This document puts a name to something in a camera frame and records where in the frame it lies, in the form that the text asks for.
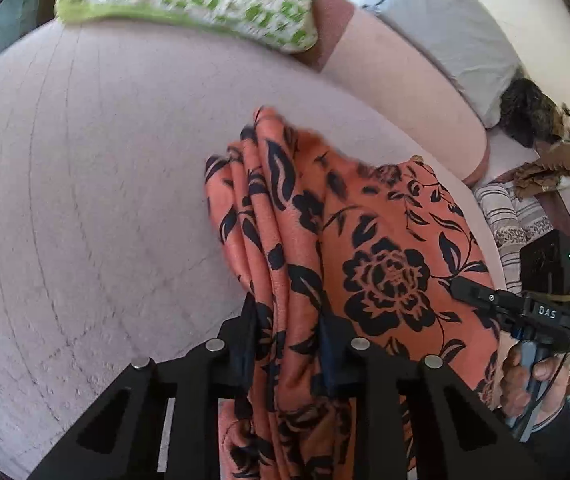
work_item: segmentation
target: orange floral fabric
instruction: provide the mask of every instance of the orange floral fabric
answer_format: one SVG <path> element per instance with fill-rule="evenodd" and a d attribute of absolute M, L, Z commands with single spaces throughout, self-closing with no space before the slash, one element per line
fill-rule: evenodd
<path fill-rule="evenodd" d="M 449 283 L 492 281 L 463 212 L 420 157 L 373 168 L 272 108 L 254 119 L 227 156 L 206 163 L 210 218 L 260 325 L 250 394 L 220 415 L 223 469 L 228 478 L 349 479 L 353 407 L 312 394 L 322 381 L 319 314 L 350 319 L 391 354 L 440 355 L 488 401 L 498 327 L 453 300 Z"/>

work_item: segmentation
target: silver rivet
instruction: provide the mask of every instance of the silver rivet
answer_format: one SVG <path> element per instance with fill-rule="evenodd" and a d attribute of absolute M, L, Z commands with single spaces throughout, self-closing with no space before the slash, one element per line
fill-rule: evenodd
<path fill-rule="evenodd" d="M 354 350 L 367 350 L 369 348 L 370 342 L 364 337 L 355 337 L 351 340 L 351 347 Z"/>
<path fill-rule="evenodd" d="M 437 370 L 442 365 L 443 365 L 443 359 L 441 359 L 437 355 L 431 354 L 425 356 L 425 366 L 427 366 L 428 368 L 434 368 L 434 370 Z"/>
<path fill-rule="evenodd" d="M 210 352 L 218 352 L 219 350 L 225 348 L 225 341 L 218 338 L 210 339 L 205 343 L 205 348 Z"/>
<path fill-rule="evenodd" d="M 134 357 L 131 360 L 131 365 L 136 370 L 142 370 L 143 368 L 145 368 L 149 364 L 149 361 L 151 361 L 151 359 L 149 357 L 144 356 L 144 355 L 140 355 L 138 357 Z"/>

